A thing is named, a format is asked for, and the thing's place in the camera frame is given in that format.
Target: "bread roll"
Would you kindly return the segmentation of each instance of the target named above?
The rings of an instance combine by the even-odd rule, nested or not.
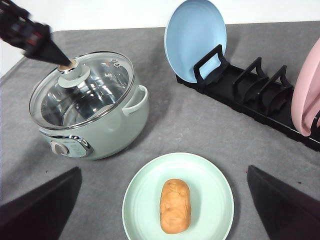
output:
[[[185,231],[191,220],[190,190],[180,179],[166,181],[160,199],[160,223],[167,234]]]

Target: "electric cooking pot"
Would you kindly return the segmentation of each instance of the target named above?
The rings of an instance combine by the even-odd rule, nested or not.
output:
[[[149,114],[131,61],[110,51],[78,56],[33,90],[29,111],[55,154],[97,160],[127,147]]]

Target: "gray tablecloth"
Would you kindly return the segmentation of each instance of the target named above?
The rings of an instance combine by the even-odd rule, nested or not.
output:
[[[1,203],[79,166],[82,186],[60,239],[125,240],[121,211],[130,180],[150,160],[172,152],[200,155],[225,174],[235,201],[228,239],[268,239],[248,188],[248,165],[320,200],[320,154],[178,84],[165,56],[164,31],[140,28],[53,34],[69,57],[99,50],[128,56],[150,91],[150,115],[144,130],[129,147],[107,159],[85,161],[54,155],[38,133],[29,115],[29,97],[53,64],[23,58],[2,78]],[[227,35],[226,58],[233,65],[246,68],[260,56],[270,76],[287,65],[287,77],[294,84],[320,36],[320,22],[227,25]]]

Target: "glass lid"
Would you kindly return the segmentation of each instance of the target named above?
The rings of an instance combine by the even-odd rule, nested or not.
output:
[[[134,81],[133,65],[125,56],[92,52],[59,66],[32,93],[29,111],[47,129],[70,129],[109,113],[128,94]]]

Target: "dish rack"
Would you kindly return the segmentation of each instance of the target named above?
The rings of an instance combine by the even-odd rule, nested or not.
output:
[[[215,55],[218,56],[220,66],[203,79],[200,68]],[[225,59],[222,45],[219,44],[194,65],[197,83],[184,81],[178,75],[176,79],[178,83],[226,104],[237,112],[244,113],[259,123],[268,125],[320,152],[320,130],[317,127],[320,111],[313,119],[311,135],[301,135],[291,119],[294,87],[286,78],[287,66],[283,65],[272,77],[268,77],[261,64],[262,58],[258,57],[246,69],[233,66]]]

